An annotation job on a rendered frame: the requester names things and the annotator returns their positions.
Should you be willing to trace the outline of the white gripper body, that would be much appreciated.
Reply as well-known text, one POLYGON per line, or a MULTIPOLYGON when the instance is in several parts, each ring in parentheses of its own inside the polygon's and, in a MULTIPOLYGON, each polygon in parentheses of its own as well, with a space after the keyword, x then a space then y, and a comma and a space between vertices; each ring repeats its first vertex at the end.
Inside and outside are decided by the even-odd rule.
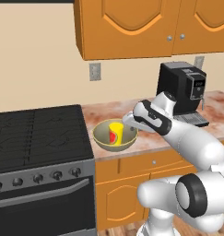
POLYGON ((142 124, 139 123, 135 120, 134 115, 132 112, 127 113, 124 117, 123 117, 123 123, 129 126, 132 126, 138 130, 141 131, 146 131, 149 133, 154 133, 154 130, 152 128, 150 128, 148 125, 146 124, 142 124))

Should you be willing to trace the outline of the yellow and red cup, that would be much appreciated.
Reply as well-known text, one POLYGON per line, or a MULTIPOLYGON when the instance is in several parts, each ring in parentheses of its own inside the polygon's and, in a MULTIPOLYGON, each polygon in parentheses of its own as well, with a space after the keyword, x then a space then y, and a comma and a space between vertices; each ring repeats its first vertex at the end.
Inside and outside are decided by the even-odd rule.
POLYGON ((122 144, 124 125, 118 122, 109 124, 110 144, 119 146, 122 144))

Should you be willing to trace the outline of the orange drawer front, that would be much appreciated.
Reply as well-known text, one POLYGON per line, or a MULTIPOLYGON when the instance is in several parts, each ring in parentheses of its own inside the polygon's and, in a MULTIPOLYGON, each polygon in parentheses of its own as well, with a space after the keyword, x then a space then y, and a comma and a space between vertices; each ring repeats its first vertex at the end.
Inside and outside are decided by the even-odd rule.
POLYGON ((173 149, 135 155, 118 160, 118 173, 138 173, 157 169, 170 169, 174 165, 186 164, 186 161, 173 149))

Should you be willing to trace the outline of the black coffee machine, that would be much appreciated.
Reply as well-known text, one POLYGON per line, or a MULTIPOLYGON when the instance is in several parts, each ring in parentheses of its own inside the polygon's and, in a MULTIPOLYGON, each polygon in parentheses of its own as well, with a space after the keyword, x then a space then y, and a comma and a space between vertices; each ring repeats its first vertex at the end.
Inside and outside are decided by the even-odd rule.
POLYGON ((209 125, 198 111, 204 103, 206 73, 186 62, 161 63, 157 94, 168 91, 176 100, 173 109, 175 120, 203 127, 209 125))

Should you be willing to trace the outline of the orange base cupboard door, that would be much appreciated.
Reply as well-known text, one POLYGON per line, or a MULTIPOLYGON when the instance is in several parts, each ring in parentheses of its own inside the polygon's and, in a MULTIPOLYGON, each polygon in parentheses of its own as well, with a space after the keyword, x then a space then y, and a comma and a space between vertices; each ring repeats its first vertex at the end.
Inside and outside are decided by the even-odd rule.
POLYGON ((145 216, 137 199, 137 187, 149 179, 148 174, 96 184, 97 229, 127 225, 145 216))

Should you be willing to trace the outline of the black stove with oven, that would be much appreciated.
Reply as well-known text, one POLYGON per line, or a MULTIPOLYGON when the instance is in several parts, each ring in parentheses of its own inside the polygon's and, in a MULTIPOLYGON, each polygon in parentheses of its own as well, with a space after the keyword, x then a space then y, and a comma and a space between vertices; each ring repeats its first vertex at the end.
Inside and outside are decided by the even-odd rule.
POLYGON ((0 200, 68 187, 72 194, 0 207, 0 236, 97 236, 95 159, 80 105, 0 112, 0 200), (79 168, 75 177, 71 170, 79 168), (60 181, 53 173, 60 171, 60 181), (41 183, 33 176, 41 174, 41 183), (14 186, 15 178, 23 184, 14 186))

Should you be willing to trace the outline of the grey wall socket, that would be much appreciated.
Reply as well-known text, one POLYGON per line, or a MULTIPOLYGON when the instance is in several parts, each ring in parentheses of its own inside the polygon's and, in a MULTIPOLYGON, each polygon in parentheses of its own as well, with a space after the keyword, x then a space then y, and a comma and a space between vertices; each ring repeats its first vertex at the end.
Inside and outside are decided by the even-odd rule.
POLYGON ((204 59, 204 56, 196 56, 194 66, 201 69, 203 67, 204 59))
POLYGON ((89 65, 89 80, 90 81, 101 80, 101 76, 100 76, 100 63, 90 64, 89 65))

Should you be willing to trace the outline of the orange wall cupboard door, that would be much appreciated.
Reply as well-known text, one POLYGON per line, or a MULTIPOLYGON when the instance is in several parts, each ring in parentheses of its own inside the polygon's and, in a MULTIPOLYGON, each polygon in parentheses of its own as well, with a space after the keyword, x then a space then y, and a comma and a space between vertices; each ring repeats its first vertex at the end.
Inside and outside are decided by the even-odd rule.
POLYGON ((181 0, 80 0, 86 60, 170 56, 181 0))
POLYGON ((172 53, 222 52, 224 0, 182 0, 172 53))

